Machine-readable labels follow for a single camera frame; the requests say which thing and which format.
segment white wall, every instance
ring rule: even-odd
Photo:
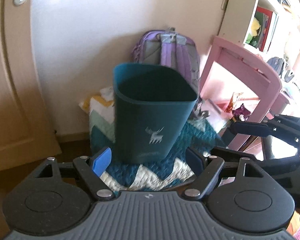
[[[202,55],[218,34],[222,0],[32,0],[32,36],[43,97],[59,135],[88,131],[78,103],[112,84],[147,30],[169,26]]]

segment circular pad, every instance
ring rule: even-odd
[[[238,207],[246,211],[262,211],[271,206],[272,199],[261,191],[246,190],[238,193],[234,197]]]
[[[241,232],[279,230],[289,224],[294,201],[275,183],[262,178],[235,180],[216,188],[208,197],[207,208],[217,221]]]
[[[49,212],[58,208],[62,203],[62,196],[53,191],[34,192],[26,198],[26,206],[35,212]]]
[[[61,179],[24,180],[5,198],[2,210],[9,227],[27,235],[46,236],[78,224],[91,206],[89,196]]]

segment baseboard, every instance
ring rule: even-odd
[[[80,132],[80,133],[57,135],[58,143],[83,141],[83,140],[89,140],[89,138],[90,138],[89,137],[89,132]]]

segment door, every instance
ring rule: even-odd
[[[0,170],[61,152],[32,54],[31,0],[15,2],[0,0]]]

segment purple backpack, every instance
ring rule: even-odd
[[[199,54],[194,41],[176,33],[175,28],[146,32],[132,55],[134,62],[163,65],[177,70],[198,93]]]

